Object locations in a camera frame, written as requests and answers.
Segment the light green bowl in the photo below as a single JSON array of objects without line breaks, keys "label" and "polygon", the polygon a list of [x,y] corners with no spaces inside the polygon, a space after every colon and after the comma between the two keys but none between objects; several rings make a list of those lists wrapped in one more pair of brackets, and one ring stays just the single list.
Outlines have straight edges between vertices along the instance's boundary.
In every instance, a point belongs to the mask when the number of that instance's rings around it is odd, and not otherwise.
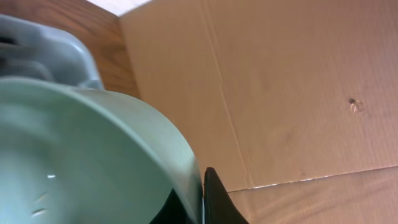
[{"label": "light green bowl", "polygon": [[201,223],[195,156],[155,108],[112,91],[1,80],[2,223],[150,223],[172,189]]}]

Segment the grey dishwasher rack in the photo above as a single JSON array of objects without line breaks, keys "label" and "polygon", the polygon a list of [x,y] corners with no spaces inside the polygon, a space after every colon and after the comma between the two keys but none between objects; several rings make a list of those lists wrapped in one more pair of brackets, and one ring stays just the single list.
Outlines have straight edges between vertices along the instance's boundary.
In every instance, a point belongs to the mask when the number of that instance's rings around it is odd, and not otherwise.
[{"label": "grey dishwasher rack", "polygon": [[70,33],[1,15],[1,77],[104,88],[88,48]]}]

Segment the brown cardboard sheet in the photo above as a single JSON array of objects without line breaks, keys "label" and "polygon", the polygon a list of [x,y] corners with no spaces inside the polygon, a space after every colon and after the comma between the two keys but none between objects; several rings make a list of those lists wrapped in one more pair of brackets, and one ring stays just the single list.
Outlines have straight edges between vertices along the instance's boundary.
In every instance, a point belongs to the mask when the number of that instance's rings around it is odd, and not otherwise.
[{"label": "brown cardboard sheet", "polygon": [[141,98],[250,223],[397,222],[397,1],[151,1]]}]

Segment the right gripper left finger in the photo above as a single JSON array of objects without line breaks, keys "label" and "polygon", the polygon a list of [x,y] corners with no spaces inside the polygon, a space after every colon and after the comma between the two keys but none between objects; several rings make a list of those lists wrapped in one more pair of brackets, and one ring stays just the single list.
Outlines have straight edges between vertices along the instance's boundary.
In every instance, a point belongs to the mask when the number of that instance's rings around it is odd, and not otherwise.
[{"label": "right gripper left finger", "polygon": [[193,224],[193,222],[187,215],[177,193],[172,189],[163,207],[150,224]]}]

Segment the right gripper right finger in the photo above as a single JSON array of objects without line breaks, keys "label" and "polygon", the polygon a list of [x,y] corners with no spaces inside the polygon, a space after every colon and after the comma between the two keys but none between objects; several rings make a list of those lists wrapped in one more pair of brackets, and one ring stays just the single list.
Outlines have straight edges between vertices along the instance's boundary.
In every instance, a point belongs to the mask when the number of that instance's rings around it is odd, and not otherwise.
[{"label": "right gripper right finger", "polygon": [[204,190],[205,224],[248,224],[212,167],[206,169]]}]

